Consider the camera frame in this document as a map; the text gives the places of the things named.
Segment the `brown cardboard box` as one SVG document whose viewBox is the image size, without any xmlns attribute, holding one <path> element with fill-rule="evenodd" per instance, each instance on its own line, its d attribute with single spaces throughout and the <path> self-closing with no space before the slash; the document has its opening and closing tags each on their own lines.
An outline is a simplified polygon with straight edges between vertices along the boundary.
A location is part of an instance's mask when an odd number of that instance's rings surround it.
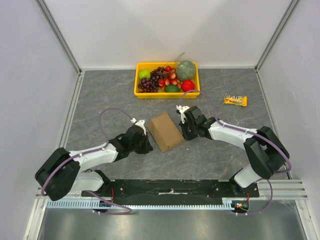
<svg viewBox="0 0 320 240">
<path fill-rule="evenodd" d="M 147 128 L 163 153 L 177 147 L 185 141 L 183 135 L 167 112 L 153 117 L 148 122 Z"/>
</svg>

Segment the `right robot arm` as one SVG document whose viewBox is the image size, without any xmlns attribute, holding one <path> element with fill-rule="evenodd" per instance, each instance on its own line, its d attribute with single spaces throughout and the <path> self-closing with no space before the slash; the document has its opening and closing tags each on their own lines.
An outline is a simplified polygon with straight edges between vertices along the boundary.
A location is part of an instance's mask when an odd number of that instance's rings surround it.
<svg viewBox="0 0 320 240">
<path fill-rule="evenodd" d="M 247 187 L 256 181 L 270 179 L 289 163 L 288 151 L 267 126 L 243 128 L 215 117 L 206 118 L 197 106 L 177 105 L 176 112 L 180 115 L 179 125 L 187 141 L 197 137 L 207 138 L 226 142 L 245 151 L 249 164 L 229 180 L 229 191 L 235 197 L 242 196 Z"/>
</svg>

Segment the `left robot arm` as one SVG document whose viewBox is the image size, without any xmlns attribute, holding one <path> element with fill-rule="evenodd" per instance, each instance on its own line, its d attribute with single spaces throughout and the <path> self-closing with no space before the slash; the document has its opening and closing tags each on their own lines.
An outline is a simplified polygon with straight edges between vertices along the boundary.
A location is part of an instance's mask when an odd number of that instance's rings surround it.
<svg viewBox="0 0 320 240">
<path fill-rule="evenodd" d="M 109 143 L 79 150 L 57 148 L 35 173 L 43 195 L 52 201 L 64 198 L 70 192 L 93 191 L 99 197 L 110 191 L 107 177 L 100 171 L 86 170 L 127 158 L 130 153 L 147 154 L 153 150 L 144 121 L 139 120 Z"/>
</svg>

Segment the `red apple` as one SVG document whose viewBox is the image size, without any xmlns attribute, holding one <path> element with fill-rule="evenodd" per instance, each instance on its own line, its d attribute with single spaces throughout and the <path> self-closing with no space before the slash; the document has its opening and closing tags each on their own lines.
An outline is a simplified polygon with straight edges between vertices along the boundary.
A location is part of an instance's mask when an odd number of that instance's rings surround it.
<svg viewBox="0 0 320 240">
<path fill-rule="evenodd" d="M 181 89 L 183 92 L 188 92 L 195 89 L 195 84 L 192 80 L 184 80 L 181 84 Z"/>
</svg>

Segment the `green avocado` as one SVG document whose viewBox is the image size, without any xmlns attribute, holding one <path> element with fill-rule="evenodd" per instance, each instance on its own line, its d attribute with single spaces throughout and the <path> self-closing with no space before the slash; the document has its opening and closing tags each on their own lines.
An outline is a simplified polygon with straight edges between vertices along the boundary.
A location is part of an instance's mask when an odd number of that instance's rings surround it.
<svg viewBox="0 0 320 240">
<path fill-rule="evenodd" d="M 179 93 L 180 92 L 180 89 L 177 85 L 174 85 L 174 84 L 170 84 L 170 85 L 167 85 L 165 88 L 164 88 L 164 91 L 166 93 Z"/>
</svg>

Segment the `yellow candy bag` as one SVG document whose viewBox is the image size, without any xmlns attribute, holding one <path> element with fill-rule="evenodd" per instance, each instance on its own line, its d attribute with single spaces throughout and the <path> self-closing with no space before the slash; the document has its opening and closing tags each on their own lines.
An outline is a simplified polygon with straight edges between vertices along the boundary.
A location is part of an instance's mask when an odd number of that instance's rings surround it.
<svg viewBox="0 0 320 240">
<path fill-rule="evenodd" d="M 241 107 L 246 107 L 248 105 L 247 96 L 238 96 L 226 94 L 223 99 L 224 104 L 237 105 Z"/>
</svg>

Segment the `red grape bunch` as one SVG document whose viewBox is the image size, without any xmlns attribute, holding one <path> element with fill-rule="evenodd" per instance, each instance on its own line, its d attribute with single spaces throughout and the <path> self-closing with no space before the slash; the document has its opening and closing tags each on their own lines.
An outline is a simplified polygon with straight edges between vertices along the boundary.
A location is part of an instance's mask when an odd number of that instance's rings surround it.
<svg viewBox="0 0 320 240">
<path fill-rule="evenodd" d="M 166 77 L 158 80 L 158 85 L 161 90 L 165 91 L 165 87 L 168 85 L 177 85 L 181 91 L 181 83 L 177 78 L 176 69 L 170 65 L 163 66 L 165 68 Z"/>
</svg>

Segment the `netted green melon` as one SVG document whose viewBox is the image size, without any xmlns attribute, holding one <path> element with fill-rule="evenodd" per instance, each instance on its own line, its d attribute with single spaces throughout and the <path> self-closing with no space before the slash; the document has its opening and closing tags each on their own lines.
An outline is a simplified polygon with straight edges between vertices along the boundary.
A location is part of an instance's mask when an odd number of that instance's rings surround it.
<svg viewBox="0 0 320 240">
<path fill-rule="evenodd" d="M 176 68 L 176 75 L 181 81 L 191 80 L 196 74 L 196 66 L 193 62 L 181 61 Z"/>
</svg>

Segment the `dark purple grape bunch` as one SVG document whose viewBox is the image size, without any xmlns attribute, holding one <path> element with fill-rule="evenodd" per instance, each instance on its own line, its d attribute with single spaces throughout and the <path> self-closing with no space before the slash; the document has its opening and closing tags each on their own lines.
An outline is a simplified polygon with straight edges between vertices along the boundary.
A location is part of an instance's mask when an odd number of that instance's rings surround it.
<svg viewBox="0 0 320 240">
<path fill-rule="evenodd" d="M 157 93 L 159 84 L 157 79 L 143 77 L 138 84 L 139 93 Z"/>
</svg>

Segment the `upper purple grape bunch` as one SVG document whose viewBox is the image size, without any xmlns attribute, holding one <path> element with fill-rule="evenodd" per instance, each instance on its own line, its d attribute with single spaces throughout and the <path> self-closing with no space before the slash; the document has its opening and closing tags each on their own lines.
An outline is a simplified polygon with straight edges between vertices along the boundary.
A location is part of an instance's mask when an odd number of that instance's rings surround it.
<svg viewBox="0 0 320 240">
<path fill-rule="evenodd" d="M 164 67 L 158 67 L 150 72 L 150 79 L 153 81 L 158 81 L 159 79 L 163 79 L 166 76 L 167 74 L 165 73 Z"/>
</svg>

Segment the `green apple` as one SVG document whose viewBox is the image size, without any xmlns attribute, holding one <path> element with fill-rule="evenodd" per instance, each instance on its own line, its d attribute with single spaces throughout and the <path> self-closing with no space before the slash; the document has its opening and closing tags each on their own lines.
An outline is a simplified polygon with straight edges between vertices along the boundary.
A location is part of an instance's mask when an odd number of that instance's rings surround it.
<svg viewBox="0 0 320 240">
<path fill-rule="evenodd" d="M 149 79 L 151 77 L 151 72 L 146 69 L 143 69 L 138 72 L 138 77 L 140 80 L 142 80 L 143 78 Z"/>
</svg>

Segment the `yellow plastic bin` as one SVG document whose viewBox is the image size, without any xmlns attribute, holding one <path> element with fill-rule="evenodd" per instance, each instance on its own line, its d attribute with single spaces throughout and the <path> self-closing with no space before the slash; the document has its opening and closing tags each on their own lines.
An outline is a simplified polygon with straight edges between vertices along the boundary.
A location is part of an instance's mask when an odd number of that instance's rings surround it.
<svg viewBox="0 0 320 240">
<path fill-rule="evenodd" d="M 192 79 L 190 79 L 195 84 L 194 90 L 183 92 L 182 89 L 180 89 L 180 92 L 165 92 L 159 87 L 158 92 L 155 92 L 155 93 L 139 93 L 138 92 L 138 84 L 140 83 L 140 79 L 138 77 L 139 71 L 148 70 L 151 72 L 154 69 L 157 69 L 158 67 L 165 67 L 167 65 L 174 67 L 177 71 L 177 66 L 179 63 L 180 62 L 139 62 L 136 66 L 135 82 L 134 82 L 134 89 L 133 89 L 134 95 L 139 99 L 179 99 L 180 97 L 183 97 L 184 99 L 197 98 L 197 96 L 200 94 L 198 91 L 201 89 L 201 87 L 200 87 L 200 80 L 199 80 L 198 65 L 196 62 L 193 62 L 196 67 L 196 74 Z"/>
</svg>

